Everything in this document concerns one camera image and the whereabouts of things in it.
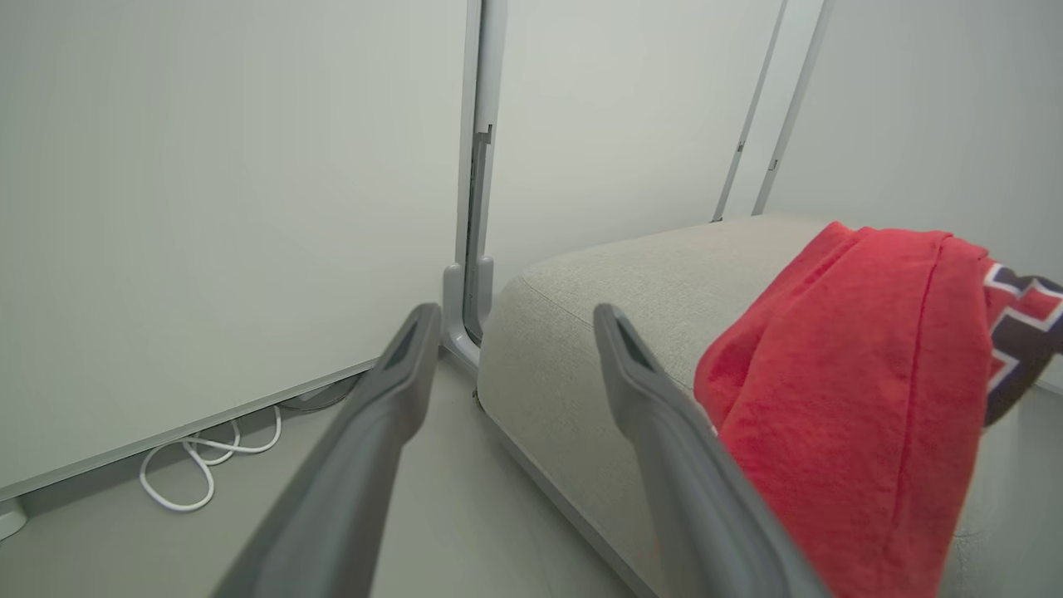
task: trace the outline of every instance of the white cable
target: white cable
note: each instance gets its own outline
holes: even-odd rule
[[[176,511],[179,513],[189,513],[191,511],[196,511],[197,509],[202,508],[207,502],[210,502],[212,498],[214,498],[214,476],[210,475],[210,469],[208,468],[208,466],[224,463],[229,461],[230,457],[233,457],[233,454],[236,452],[254,455],[258,452],[265,452],[273,448],[273,445],[275,445],[276,442],[281,440],[281,410],[277,409],[276,406],[273,406],[273,416],[276,418],[276,431],[273,433],[273,440],[260,447],[241,447],[240,427],[236,424],[235,420],[232,420],[229,422],[229,424],[233,427],[233,444],[231,445],[226,445],[225,443],[218,443],[215,441],[204,441],[203,439],[199,438],[199,432],[196,432],[191,437],[185,437],[184,439],[170,441],[164,445],[151,449],[150,451],[148,451],[148,456],[144,458],[144,463],[140,464],[140,485],[144,486],[144,490],[145,492],[148,493],[148,496],[155,499],[155,502],[162,505],[163,507],[169,509],[170,511]],[[176,502],[170,502],[169,500],[163,498],[163,495],[155,492],[155,489],[153,489],[151,484],[148,483],[148,464],[151,463],[152,458],[154,458],[155,454],[158,452],[164,447],[175,445],[178,443],[181,443],[181,446],[185,447],[185,452],[187,452],[188,456],[192,458],[192,461],[195,461],[196,465],[199,466],[200,472],[203,473],[203,477],[206,478],[206,496],[204,496],[198,502],[193,502],[191,505],[178,505]],[[206,445],[208,447],[222,449],[226,452],[225,455],[217,459],[206,460],[203,459],[202,456],[200,456],[199,450],[195,447],[195,445]]]

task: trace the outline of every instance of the red fabric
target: red fabric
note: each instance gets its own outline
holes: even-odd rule
[[[694,396],[840,597],[934,596],[974,469],[985,250],[834,222],[698,364]]]

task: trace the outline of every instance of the gray fabric upholstery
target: gray fabric upholstery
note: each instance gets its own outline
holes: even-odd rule
[[[592,544],[609,547],[607,561],[625,563],[659,597],[668,593],[653,526],[634,451],[608,411],[592,311],[604,302],[623,309],[691,396],[705,349],[824,224],[772,213],[594,246],[530,267],[496,297],[480,354],[484,409],[547,494],[569,503],[562,511],[584,519],[577,528],[601,536]],[[1001,424],[992,441],[1002,457],[980,458],[979,477],[1010,455],[1014,426]],[[974,484],[978,516],[965,510],[948,576],[976,566],[996,489]],[[975,595],[951,581],[943,595]]]

